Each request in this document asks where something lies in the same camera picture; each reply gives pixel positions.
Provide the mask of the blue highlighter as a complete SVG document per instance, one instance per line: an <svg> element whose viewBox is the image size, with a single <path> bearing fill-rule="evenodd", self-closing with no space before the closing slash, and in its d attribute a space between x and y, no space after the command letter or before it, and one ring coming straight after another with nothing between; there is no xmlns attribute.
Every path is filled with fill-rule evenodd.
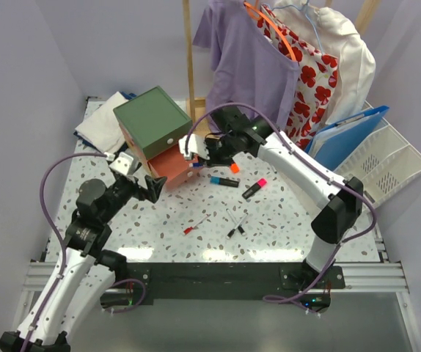
<svg viewBox="0 0 421 352"><path fill-rule="evenodd" d="M220 186L228 186L228 187L232 187L232 188L238 188L239 184L240 184L237 180L231 180L231 179L228 179L228 178L216 177L216 176L212 176L210 178L210 182L212 184L216 184L216 185L220 185Z"/></svg>

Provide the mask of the pink highlighter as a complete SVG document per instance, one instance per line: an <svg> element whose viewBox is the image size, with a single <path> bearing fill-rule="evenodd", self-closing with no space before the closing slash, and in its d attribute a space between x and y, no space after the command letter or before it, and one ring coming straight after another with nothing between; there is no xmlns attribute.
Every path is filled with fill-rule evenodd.
<svg viewBox="0 0 421 352"><path fill-rule="evenodd" d="M242 197L244 199L249 199L250 197L254 196L266 184L267 184L267 180L265 178L259 179L256 183L254 183L247 190L245 190L244 193L242 193Z"/></svg>

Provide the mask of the red cap marker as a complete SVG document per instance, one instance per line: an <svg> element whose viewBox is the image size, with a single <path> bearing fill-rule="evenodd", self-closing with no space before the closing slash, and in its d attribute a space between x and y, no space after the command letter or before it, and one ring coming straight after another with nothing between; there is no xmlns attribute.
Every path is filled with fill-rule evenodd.
<svg viewBox="0 0 421 352"><path fill-rule="evenodd" d="M183 234L188 235L191 231L193 231L196 227L198 227L201 223L203 223L209 216L210 216L209 214L205 214L200 220L195 222L193 225L185 228L183 231Z"/></svg>

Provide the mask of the three-drawer desk organizer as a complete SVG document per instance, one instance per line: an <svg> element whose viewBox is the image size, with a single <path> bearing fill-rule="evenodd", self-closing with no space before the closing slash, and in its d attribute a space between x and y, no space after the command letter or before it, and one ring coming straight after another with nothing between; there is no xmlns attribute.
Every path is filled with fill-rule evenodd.
<svg viewBox="0 0 421 352"><path fill-rule="evenodd" d="M113 108L132 153L153 177L165 177L171 191L197 176L196 158L186 160L179 140L192 126L191 118L157 86Z"/></svg>

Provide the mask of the black cap marker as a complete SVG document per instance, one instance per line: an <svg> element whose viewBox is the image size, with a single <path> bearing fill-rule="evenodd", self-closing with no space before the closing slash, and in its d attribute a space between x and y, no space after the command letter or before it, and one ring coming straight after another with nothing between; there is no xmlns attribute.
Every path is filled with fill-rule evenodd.
<svg viewBox="0 0 421 352"><path fill-rule="evenodd" d="M231 239L231 237L234 235L234 233L236 231L238 231L238 227L240 225L242 226L242 224L243 224L244 220L246 219L246 217L247 217L247 215L245 214L241 219L237 220L238 223L237 224L234 224L233 228L227 233L226 239Z"/></svg>
<svg viewBox="0 0 421 352"><path fill-rule="evenodd" d="M233 223L237 224L238 223L237 218L233 215L233 213L228 208L226 209L226 211L227 211L227 214L230 217L230 219L233 221ZM243 227L241 225L238 227L238 231L241 235L246 234L245 230L243 229Z"/></svg>

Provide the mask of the blue document folder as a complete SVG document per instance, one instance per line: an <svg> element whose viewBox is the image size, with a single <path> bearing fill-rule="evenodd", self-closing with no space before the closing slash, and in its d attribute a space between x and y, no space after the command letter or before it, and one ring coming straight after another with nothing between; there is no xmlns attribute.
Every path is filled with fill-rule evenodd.
<svg viewBox="0 0 421 352"><path fill-rule="evenodd" d="M373 132L388 111L388 106L379 106L327 125L315 134L304 151L334 171Z"/></svg>

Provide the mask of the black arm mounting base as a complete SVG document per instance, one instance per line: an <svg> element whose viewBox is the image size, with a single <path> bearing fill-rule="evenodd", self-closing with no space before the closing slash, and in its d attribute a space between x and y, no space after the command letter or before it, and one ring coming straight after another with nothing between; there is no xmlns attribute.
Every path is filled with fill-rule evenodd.
<svg viewBox="0 0 421 352"><path fill-rule="evenodd" d="M345 288L343 270L331 265L322 274L305 263L130 263L128 277L144 283L121 284L103 294L103 308L135 304L145 294L144 305L155 300L259 301L267 295L291 297L312 287L327 294Z"/></svg>

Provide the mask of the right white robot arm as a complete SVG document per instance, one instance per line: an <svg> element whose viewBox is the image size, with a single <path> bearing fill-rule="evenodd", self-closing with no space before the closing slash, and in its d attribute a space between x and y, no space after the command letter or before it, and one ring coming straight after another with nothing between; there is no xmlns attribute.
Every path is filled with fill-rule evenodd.
<svg viewBox="0 0 421 352"><path fill-rule="evenodd" d="M364 186L356 177L346 180L315 161L262 113L251 120L240 109L226 103L206 114L222 134L206 144L210 165L226 165L234 155L248 153L274 166L309 196L319 212L311 223L315 237L302 278L318 288L329 278L335 249L362 213Z"/></svg>

